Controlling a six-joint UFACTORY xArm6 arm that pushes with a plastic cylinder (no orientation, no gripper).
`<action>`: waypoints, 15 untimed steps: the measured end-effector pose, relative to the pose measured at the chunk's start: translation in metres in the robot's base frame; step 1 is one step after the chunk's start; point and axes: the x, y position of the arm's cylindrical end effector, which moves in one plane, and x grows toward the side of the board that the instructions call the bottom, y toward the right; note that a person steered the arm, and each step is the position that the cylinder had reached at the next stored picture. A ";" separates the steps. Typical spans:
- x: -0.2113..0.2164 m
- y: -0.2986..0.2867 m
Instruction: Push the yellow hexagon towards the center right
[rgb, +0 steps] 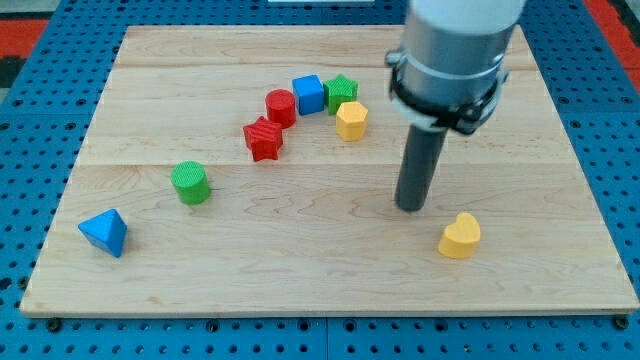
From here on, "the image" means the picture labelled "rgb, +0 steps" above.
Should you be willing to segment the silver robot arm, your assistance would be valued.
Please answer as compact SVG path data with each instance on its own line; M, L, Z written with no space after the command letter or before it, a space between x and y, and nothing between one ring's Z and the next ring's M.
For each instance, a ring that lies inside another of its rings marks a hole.
M417 134L473 134L491 117L524 0L410 0L397 49L386 54L389 97Z

